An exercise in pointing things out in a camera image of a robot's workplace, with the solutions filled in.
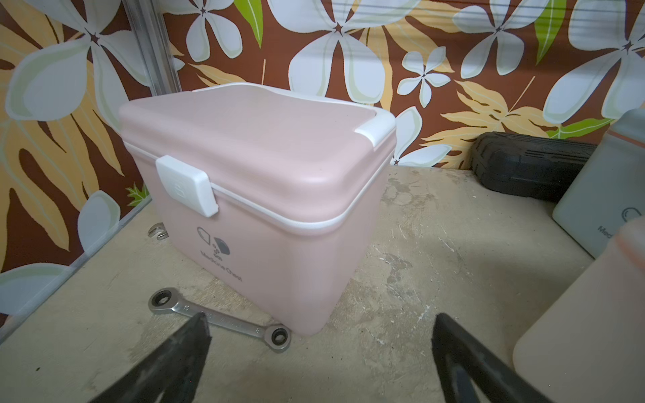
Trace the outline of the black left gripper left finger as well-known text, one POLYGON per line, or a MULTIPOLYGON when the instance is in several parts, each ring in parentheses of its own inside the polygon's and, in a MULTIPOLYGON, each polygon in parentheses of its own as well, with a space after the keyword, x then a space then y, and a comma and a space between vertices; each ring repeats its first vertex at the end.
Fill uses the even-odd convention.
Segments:
POLYGON ((92 400, 94 402, 192 402, 212 337, 199 313, 92 400))

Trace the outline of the white and salmon first aid box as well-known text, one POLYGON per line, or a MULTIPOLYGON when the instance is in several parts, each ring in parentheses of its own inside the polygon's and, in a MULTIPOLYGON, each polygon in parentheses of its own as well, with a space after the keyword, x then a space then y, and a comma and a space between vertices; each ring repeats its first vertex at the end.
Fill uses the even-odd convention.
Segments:
POLYGON ((514 369, 554 402, 644 400, 644 220, 605 251, 518 340, 514 369))

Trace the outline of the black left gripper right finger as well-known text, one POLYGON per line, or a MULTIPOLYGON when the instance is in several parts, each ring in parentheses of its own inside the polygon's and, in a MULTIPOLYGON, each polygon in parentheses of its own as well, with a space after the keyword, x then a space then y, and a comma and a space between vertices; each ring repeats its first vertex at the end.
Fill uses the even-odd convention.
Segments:
POLYGON ((435 318, 432 353, 447 402, 478 402, 481 390, 491 402, 548 402, 450 315, 435 318))

